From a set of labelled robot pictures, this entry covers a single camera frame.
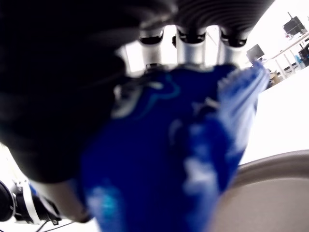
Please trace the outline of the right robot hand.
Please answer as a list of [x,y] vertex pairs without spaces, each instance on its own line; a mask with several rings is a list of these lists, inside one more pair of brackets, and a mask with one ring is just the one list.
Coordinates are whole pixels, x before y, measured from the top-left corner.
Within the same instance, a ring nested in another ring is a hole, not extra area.
[[0,141],[48,209],[91,218],[69,181],[85,143],[109,117],[125,75],[121,46],[174,24],[190,40],[218,25],[242,46],[270,0],[3,0]]

